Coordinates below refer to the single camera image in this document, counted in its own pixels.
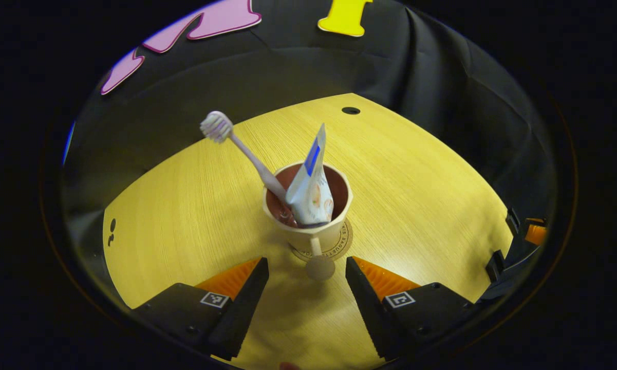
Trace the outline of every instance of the pink letter cutout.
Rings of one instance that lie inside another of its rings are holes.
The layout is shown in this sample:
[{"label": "pink letter cutout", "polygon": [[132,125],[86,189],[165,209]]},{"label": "pink letter cutout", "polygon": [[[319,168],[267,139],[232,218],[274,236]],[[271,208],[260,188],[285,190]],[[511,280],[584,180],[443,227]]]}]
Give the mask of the pink letter cutout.
[{"label": "pink letter cutout", "polygon": [[140,55],[136,57],[137,49],[133,49],[128,52],[109,72],[109,77],[103,86],[101,87],[101,95],[107,94],[112,91],[114,87],[118,86],[123,80],[132,75],[139,66],[144,63],[144,56]]},{"label": "pink letter cutout", "polygon": [[[187,26],[200,15],[203,17],[198,26],[187,35],[189,40],[209,38],[221,33],[241,30],[260,23],[262,19],[260,14],[252,12],[251,0],[221,0],[179,19],[148,38],[143,46],[160,53],[169,51]],[[144,56],[135,58],[135,51],[136,49],[114,65],[107,82],[101,88],[102,95],[112,91],[144,63]]]},{"label": "pink letter cutout", "polygon": [[209,38],[254,26],[262,16],[251,11],[251,0],[222,0],[203,8],[198,26],[187,35],[189,40]]}]

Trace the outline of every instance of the wooden table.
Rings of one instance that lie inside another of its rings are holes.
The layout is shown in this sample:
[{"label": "wooden table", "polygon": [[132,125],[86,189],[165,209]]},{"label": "wooden table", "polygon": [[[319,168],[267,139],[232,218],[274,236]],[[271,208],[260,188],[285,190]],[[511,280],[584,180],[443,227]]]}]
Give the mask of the wooden table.
[{"label": "wooden table", "polygon": [[[484,267],[491,253],[506,255],[512,240],[507,209],[437,138],[355,94],[275,110],[235,131],[275,171],[305,158],[322,122],[324,160],[348,176],[354,194],[347,216],[353,241],[344,256],[477,300],[490,283]],[[326,283],[306,278],[305,263],[264,215],[261,190],[254,167],[230,141],[201,140],[132,183],[106,209],[103,227],[109,274],[123,300],[137,307],[172,283],[198,284],[262,255],[269,281],[233,365],[381,365],[345,280],[345,258]]]}]

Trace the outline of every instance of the cup handle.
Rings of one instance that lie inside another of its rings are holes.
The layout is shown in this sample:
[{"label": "cup handle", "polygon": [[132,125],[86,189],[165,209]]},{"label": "cup handle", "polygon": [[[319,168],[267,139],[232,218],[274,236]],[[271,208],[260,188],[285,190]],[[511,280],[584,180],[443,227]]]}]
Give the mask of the cup handle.
[{"label": "cup handle", "polygon": [[320,246],[320,238],[317,236],[311,237],[310,250],[313,252],[313,257],[322,255],[322,247]]}]

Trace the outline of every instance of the toothbrush bristles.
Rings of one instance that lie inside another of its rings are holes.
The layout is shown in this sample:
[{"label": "toothbrush bristles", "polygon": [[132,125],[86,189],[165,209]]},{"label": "toothbrush bristles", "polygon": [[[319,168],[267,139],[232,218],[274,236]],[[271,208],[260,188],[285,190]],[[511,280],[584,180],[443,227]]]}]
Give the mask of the toothbrush bristles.
[{"label": "toothbrush bristles", "polygon": [[221,112],[211,112],[200,125],[204,136],[217,143],[222,143],[228,138],[233,123]]}]

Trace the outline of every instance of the toothbrush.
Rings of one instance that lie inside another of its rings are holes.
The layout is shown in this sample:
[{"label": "toothbrush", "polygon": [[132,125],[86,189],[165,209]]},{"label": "toothbrush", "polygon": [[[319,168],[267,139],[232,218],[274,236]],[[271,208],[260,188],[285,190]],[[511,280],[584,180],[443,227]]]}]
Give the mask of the toothbrush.
[{"label": "toothbrush", "polygon": [[247,156],[247,158],[249,158],[252,164],[254,164],[261,180],[263,180],[263,183],[265,184],[265,187],[274,193],[282,204],[285,204],[285,189],[281,183],[278,182],[277,178],[269,172],[269,169],[265,166],[265,164],[263,164],[263,162],[261,162],[244,143],[242,143],[240,138],[235,135],[233,132],[233,122],[231,122],[225,114],[219,112],[218,110],[210,112],[203,122],[201,122],[200,126],[203,135],[216,143],[223,143],[226,141],[226,138],[230,138],[231,141],[233,141],[233,143]]}]

